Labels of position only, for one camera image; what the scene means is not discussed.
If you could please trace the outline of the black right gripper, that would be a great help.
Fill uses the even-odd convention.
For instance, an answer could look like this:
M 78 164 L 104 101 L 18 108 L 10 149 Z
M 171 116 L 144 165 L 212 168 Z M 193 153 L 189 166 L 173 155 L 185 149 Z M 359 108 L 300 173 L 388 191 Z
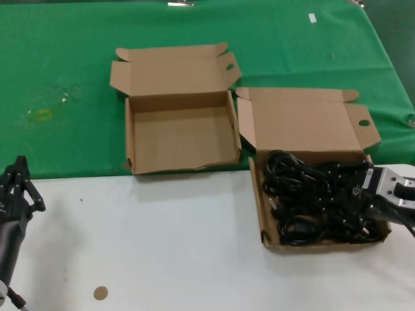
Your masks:
M 374 168 L 368 167 L 368 161 L 325 162 L 320 165 L 320 172 L 323 179 L 345 181 L 345 191 L 319 195 L 322 212 L 342 213 L 346 218 L 363 218 L 372 197 L 369 186 Z

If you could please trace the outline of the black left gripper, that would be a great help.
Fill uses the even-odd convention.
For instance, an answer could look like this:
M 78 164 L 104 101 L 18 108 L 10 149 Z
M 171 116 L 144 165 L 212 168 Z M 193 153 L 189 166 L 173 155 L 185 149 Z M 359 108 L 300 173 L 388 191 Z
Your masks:
M 26 191 L 33 204 L 20 194 Z M 21 244 L 25 238 L 32 211 L 45 211 L 45 202 L 30 180 L 27 158 L 17 156 L 1 174 L 1 281 L 10 282 L 16 267 Z

